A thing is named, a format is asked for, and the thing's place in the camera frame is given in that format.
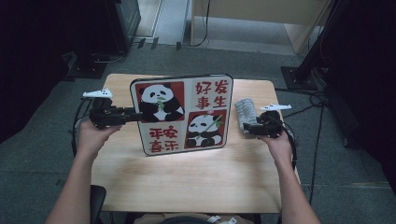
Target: gray floor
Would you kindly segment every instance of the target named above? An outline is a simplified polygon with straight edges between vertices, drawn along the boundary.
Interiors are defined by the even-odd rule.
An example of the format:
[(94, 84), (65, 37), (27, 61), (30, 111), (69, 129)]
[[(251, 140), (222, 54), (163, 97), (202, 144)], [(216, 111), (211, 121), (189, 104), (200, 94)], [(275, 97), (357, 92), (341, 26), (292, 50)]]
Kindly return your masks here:
[[(77, 78), (75, 82), (59, 83), (27, 126), (0, 145), (0, 223), (44, 222), (61, 190), (57, 183), (65, 180), (73, 160), (68, 131), (79, 98), (84, 91), (101, 89), (107, 75), (228, 73), (234, 78), (270, 80), (277, 88), (286, 88), (280, 66), (298, 66), (304, 59), (248, 50), (150, 47), (133, 46), (123, 59), (107, 66), (102, 79)], [(293, 106), (283, 115), (310, 105), (305, 95), (282, 91), (276, 94), (281, 104)], [(312, 108), (285, 119), (298, 138), (297, 168), (307, 196), (319, 115), (320, 109)], [(396, 221), (396, 197), (380, 165), (363, 150), (344, 148), (343, 135), (329, 107), (323, 114), (312, 206), (322, 223)], [(122, 223), (125, 214), (114, 216), (116, 223)], [(110, 223), (109, 213), (104, 212), (102, 218)], [(262, 215), (262, 220), (276, 223), (277, 214)]]

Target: person's right arm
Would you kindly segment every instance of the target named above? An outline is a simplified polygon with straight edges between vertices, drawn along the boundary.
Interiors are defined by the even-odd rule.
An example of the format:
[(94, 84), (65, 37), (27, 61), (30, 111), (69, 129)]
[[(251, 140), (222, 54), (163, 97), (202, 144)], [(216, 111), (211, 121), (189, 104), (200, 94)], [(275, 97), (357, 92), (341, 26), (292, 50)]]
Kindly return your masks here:
[(282, 223), (320, 223), (291, 166), (291, 145), (286, 133), (278, 138), (260, 136), (260, 139), (268, 145), (279, 175)]

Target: panda illustration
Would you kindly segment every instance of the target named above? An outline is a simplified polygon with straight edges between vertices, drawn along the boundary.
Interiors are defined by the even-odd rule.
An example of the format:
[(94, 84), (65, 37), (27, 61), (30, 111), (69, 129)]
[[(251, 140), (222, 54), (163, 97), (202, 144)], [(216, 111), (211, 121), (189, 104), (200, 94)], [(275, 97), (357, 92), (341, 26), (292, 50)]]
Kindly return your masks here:
[(197, 115), (188, 129), (187, 147), (212, 147), (221, 141), (219, 116)]
[(139, 110), (147, 122), (173, 121), (181, 118), (184, 110), (171, 90), (170, 83), (155, 84), (139, 90), (142, 95)]

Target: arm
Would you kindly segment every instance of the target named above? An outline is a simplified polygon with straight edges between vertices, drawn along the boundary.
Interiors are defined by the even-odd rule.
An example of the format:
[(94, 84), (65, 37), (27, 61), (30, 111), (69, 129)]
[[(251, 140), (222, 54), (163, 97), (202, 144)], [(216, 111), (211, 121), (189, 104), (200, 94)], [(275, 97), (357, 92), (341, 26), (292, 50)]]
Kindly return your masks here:
[(119, 129), (120, 126), (98, 130), (90, 121), (81, 124), (77, 155), (46, 223), (90, 223), (93, 161), (108, 137)]
[(260, 139), (268, 145), (279, 175), (282, 222), (320, 223), (291, 167), (291, 146), (286, 133), (275, 139), (266, 136)]

